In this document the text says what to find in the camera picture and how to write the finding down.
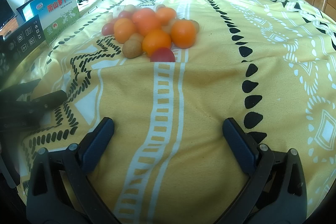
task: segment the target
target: fruit pile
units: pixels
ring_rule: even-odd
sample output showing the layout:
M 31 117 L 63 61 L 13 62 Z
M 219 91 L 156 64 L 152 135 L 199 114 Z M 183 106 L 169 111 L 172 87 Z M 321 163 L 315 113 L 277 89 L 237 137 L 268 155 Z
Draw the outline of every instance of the fruit pile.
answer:
M 101 33 L 113 34 L 124 44 L 125 57 L 135 58 L 145 52 L 151 62 L 175 62 L 172 42 L 179 48 L 189 48 L 200 29 L 194 20 L 176 19 L 176 11 L 163 4 L 156 7 L 156 12 L 127 5 L 117 18 L 108 15 L 107 21 Z

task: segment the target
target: patterned blanket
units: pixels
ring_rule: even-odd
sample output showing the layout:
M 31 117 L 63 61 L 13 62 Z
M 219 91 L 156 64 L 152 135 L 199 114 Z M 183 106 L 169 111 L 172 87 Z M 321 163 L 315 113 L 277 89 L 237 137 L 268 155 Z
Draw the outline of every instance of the patterned blanket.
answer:
M 165 4 L 194 19 L 176 63 L 124 58 L 101 28 L 122 5 Z M 263 132 L 299 152 L 311 214 L 336 177 L 336 23 L 304 0 L 87 0 L 82 18 L 37 58 L 23 81 L 35 98 L 64 90 L 20 151 L 21 198 L 37 151 L 79 143 L 103 117 L 115 135 L 88 178 L 122 223 L 212 224 L 245 184 L 222 123 Z M 76 200 L 71 196 L 75 207 Z

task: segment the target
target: blue box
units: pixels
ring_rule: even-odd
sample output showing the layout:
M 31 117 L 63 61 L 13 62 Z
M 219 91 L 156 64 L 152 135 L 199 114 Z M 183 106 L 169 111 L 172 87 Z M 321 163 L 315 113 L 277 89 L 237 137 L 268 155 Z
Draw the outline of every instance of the blue box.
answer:
M 26 20 L 39 15 L 48 45 L 80 18 L 76 0 L 33 0 L 23 14 Z

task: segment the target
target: white stripe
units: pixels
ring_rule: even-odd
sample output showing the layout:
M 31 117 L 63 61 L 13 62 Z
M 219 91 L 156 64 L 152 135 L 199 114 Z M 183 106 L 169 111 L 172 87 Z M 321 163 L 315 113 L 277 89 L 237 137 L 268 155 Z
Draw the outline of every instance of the white stripe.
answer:
M 188 63 L 188 58 L 189 58 L 189 49 L 186 49 L 184 53 L 184 63 Z
M 168 65 L 169 69 L 159 68 L 160 65 Z M 124 208 L 132 208 L 134 210 L 133 214 L 129 214 L 128 219 L 133 220 L 133 224 L 138 224 L 141 214 L 142 208 L 142 200 L 144 196 L 144 192 L 151 175 L 153 168 L 160 162 L 163 157 L 164 150 L 166 145 L 170 142 L 171 130 L 173 124 L 173 109 L 174 109 L 174 90 L 173 90 L 173 79 L 174 79 L 174 70 L 175 63 L 163 63 L 163 62 L 155 62 L 154 63 L 154 82 L 153 82 L 153 108 L 150 117 L 150 127 L 148 130 L 148 134 L 144 143 L 138 148 L 135 152 L 131 163 L 128 167 L 127 174 L 125 177 L 124 186 L 121 194 L 118 197 L 117 203 L 114 208 L 114 214 L 117 218 L 122 217 L 120 213 L 121 209 Z M 169 77 L 162 77 L 158 74 L 162 72 L 168 74 Z M 159 85 L 159 81 L 163 79 L 168 82 L 168 85 Z M 159 94 L 159 89 L 168 89 L 169 93 L 167 94 Z M 158 99 L 166 98 L 169 99 L 169 103 L 167 104 L 159 104 Z M 168 112 L 157 112 L 160 108 L 167 108 Z M 156 121 L 156 116 L 167 116 L 167 122 L 159 122 Z M 155 131 L 155 126 L 164 126 L 166 127 L 165 132 L 157 132 Z M 163 140 L 152 140 L 153 137 L 164 137 Z M 160 146 L 149 146 L 150 144 L 158 143 Z M 146 148 L 158 148 L 155 152 L 144 152 L 143 150 Z M 154 162 L 150 164 L 145 164 L 139 162 L 140 157 L 151 157 L 154 158 Z M 145 172 L 142 174 L 135 174 L 136 169 L 143 169 Z M 140 179 L 139 183 L 131 184 L 131 182 L 135 179 Z M 138 194 L 133 194 L 132 199 L 135 200 L 135 204 L 127 204 L 122 203 L 123 199 L 130 198 L 130 194 L 126 194 L 125 192 L 128 189 L 137 189 Z
M 127 60 L 127 58 L 124 58 L 124 59 L 120 62 L 119 66 L 122 66 L 122 65 L 125 63 L 126 60 Z
M 183 76 L 185 71 L 185 63 L 181 63 L 180 66 L 180 75 L 178 79 L 178 93 L 179 93 L 179 116 L 178 116 L 178 128 L 177 128 L 177 136 L 176 141 L 173 145 L 172 151 L 168 158 L 165 159 L 165 161 L 162 163 L 159 173 L 156 177 L 154 187 L 152 190 L 152 197 L 149 204 L 149 210 L 148 210 L 148 216 L 147 216 L 147 224 L 153 223 L 154 213 L 155 213 L 155 207 L 158 200 L 159 192 L 161 183 L 163 180 L 163 176 L 167 170 L 167 166 L 169 161 L 174 157 L 176 152 L 179 150 L 180 143 L 182 140 L 182 133 L 183 133 L 183 123 L 184 123 L 184 96 L 182 91 L 182 83 L 183 83 Z

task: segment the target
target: orange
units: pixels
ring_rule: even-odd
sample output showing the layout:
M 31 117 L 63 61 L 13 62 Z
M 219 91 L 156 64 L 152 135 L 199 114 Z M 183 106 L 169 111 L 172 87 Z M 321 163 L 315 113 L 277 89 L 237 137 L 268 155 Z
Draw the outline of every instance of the orange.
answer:
M 142 8 L 133 14 L 132 20 L 134 23 L 137 23 L 149 16 L 155 16 L 155 12 L 151 8 Z
M 170 36 L 163 30 L 152 30 L 142 41 L 142 50 L 147 53 L 148 57 L 159 48 L 169 48 L 171 47 Z
M 116 28 L 117 22 L 114 25 L 114 37 L 120 44 L 124 44 L 132 34 L 137 32 L 137 28 L 133 22 L 120 23 Z
M 155 16 L 158 20 L 160 20 L 161 24 L 165 26 L 168 25 L 171 19 L 176 17 L 176 11 L 169 7 L 162 7 L 157 10 Z
M 189 48 L 195 43 L 196 28 L 190 20 L 179 19 L 173 24 L 170 35 L 177 47 Z
M 119 18 L 117 21 L 114 23 L 114 32 L 116 32 L 116 29 L 118 28 L 119 25 L 127 23 L 127 24 L 132 24 L 133 22 L 129 18 Z
M 161 29 L 160 21 L 156 17 L 149 16 L 139 21 L 136 26 L 142 36 L 146 36 L 151 30 Z

